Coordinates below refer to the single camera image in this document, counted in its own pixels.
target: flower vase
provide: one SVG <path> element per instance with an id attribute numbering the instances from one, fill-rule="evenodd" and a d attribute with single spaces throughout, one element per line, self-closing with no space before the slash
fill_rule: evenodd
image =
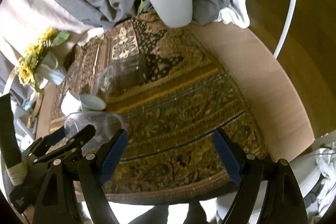
<path id="1" fill-rule="evenodd" d="M 52 52 L 48 52 L 36 73 L 54 84 L 60 85 L 65 78 L 66 69 L 58 63 L 57 57 Z"/>

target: paisley pattern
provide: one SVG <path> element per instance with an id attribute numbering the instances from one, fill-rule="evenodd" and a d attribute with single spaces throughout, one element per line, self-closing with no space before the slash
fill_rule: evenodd
<path id="1" fill-rule="evenodd" d="M 144 85 L 106 99 L 107 111 L 124 118 L 129 139 L 112 180 L 103 186 L 109 200 L 174 202 L 225 184 L 228 176 L 212 144 L 217 127 L 246 152 L 267 155 L 260 129 L 225 68 L 187 27 L 169 29 L 156 14 L 132 18 L 107 31 L 103 40 L 74 49 L 68 77 L 58 87 L 51 131 L 64 122 L 59 106 L 68 88 L 99 95 L 97 78 L 123 51 L 113 47 L 134 41 L 132 33 L 149 77 Z"/>

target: white cable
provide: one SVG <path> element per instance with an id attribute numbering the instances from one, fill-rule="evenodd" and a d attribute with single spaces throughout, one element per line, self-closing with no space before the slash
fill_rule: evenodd
<path id="1" fill-rule="evenodd" d="M 288 30 L 289 30 L 289 26 L 291 25 L 291 22 L 292 22 L 292 17 L 293 17 L 293 13 L 294 13 L 294 9 L 295 9 L 295 3 L 296 3 L 296 0 L 290 0 L 290 2 L 289 2 L 288 14 L 287 14 L 287 18 L 286 18 L 286 21 L 285 21 L 285 25 L 283 27 L 283 30 L 282 30 L 277 48 L 275 49 L 275 52 L 274 52 L 274 57 L 275 58 L 278 58 L 278 55 L 281 51 L 281 48 L 282 48 L 282 46 L 285 42 Z"/>
<path id="2" fill-rule="evenodd" d="M 22 158 L 22 162 L 14 165 L 11 168 L 6 167 L 10 182 L 13 186 L 17 186 L 23 183 L 28 174 L 27 163 L 25 158 Z"/>

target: clear plastic container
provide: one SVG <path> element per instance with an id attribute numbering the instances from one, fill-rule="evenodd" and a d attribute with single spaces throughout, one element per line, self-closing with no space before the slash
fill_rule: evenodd
<path id="1" fill-rule="evenodd" d="M 103 143 L 111 140 L 118 129 L 127 130 L 124 120 L 117 114 L 101 111 L 76 112 L 70 114 L 64 122 L 66 138 L 70 139 L 88 124 L 95 127 L 96 134 L 82 147 L 83 153 L 97 151 Z"/>

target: blue gripper pad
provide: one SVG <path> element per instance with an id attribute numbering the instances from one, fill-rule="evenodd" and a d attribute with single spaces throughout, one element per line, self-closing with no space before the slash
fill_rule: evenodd
<path id="1" fill-rule="evenodd" d="M 127 132 L 124 130 L 115 144 L 112 146 L 110 152 L 108 152 L 104 162 L 101 165 L 101 176 L 99 178 L 101 185 L 111 180 L 114 170 L 116 169 L 119 160 L 125 151 L 127 143 Z"/>
<path id="2" fill-rule="evenodd" d="M 231 149 L 217 130 L 214 131 L 212 142 L 230 179 L 239 186 L 242 182 L 240 164 L 238 163 L 235 155 L 232 153 Z"/>

